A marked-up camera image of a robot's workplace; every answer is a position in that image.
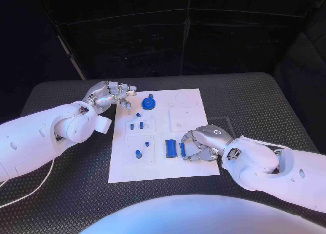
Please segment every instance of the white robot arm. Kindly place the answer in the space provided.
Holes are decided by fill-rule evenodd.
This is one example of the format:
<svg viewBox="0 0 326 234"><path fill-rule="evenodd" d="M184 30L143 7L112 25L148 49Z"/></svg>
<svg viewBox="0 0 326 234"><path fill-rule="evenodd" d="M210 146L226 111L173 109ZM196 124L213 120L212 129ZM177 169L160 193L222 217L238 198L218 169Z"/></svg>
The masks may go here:
<svg viewBox="0 0 326 234"><path fill-rule="evenodd" d="M202 151L184 160L213 161L234 181L248 190L260 190L278 199L326 213L326 156L291 150L241 136L231 135L213 125L189 131L182 143L192 138Z"/></svg>
<svg viewBox="0 0 326 234"><path fill-rule="evenodd" d="M106 133L111 120L98 114L111 104L130 109L125 97L134 95L134 86L101 81L82 101L0 125L0 182L43 166L70 146L86 141L93 130Z"/></svg>

